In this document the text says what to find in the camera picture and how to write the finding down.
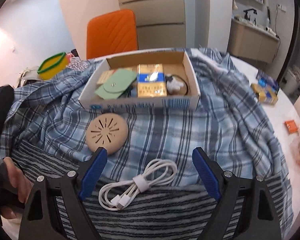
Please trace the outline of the person's left hand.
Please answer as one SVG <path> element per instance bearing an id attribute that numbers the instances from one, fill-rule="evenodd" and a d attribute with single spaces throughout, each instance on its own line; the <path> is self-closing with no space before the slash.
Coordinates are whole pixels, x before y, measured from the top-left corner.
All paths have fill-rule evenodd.
<path id="1" fill-rule="evenodd" d="M 25 204 L 29 198 L 33 184 L 23 174 L 21 169 L 15 166 L 14 162 L 10 157 L 3 159 L 3 162 L 7 168 L 7 174 L 10 184 L 17 189 L 17 195 L 19 202 Z"/>

